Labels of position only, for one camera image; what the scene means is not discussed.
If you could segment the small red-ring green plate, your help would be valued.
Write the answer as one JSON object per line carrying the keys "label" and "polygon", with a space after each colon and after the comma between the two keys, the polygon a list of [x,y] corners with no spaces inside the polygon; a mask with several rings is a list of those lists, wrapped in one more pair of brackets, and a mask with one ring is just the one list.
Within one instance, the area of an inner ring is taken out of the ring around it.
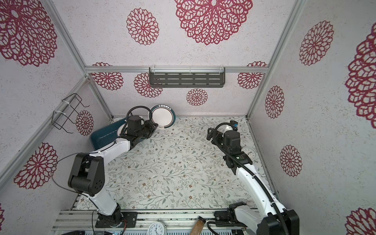
{"label": "small red-ring green plate", "polygon": [[169,129],[175,124],[176,114],[171,107],[159,104],[150,110],[149,119],[158,125],[158,129]]}

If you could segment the sunburst plate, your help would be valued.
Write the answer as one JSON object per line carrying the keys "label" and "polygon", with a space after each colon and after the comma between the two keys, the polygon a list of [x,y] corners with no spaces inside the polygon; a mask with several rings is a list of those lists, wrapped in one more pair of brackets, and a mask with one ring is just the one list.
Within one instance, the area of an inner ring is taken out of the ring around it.
{"label": "sunburst plate", "polygon": [[127,123],[121,125],[117,130],[117,137],[119,138],[122,135],[127,133]]}

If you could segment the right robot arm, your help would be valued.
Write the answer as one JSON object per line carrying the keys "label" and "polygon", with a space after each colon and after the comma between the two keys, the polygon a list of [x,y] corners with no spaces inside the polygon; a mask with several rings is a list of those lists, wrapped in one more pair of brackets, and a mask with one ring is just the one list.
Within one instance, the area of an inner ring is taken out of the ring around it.
{"label": "right robot arm", "polygon": [[227,209],[229,222],[243,225],[255,235],[298,235],[299,216],[280,203],[261,180],[252,160],[242,151],[239,132],[229,129],[222,133],[209,128],[207,140],[224,153],[227,167],[244,184],[257,207],[251,209],[243,202],[230,205]]}

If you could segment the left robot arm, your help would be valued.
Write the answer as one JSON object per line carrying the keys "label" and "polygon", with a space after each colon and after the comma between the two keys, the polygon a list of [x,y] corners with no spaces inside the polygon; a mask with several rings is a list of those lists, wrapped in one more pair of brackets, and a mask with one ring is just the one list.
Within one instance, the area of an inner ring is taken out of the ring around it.
{"label": "left robot arm", "polygon": [[118,137],[110,144],[91,153],[75,156],[68,186],[86,196],[97,208],[96,228],[116,228],[125,225],[121,207],[111,198],[105,185],[105,166],[122,153],[132,150],[144,139],[149,139],[158,124],[140,116],[130,116]]}

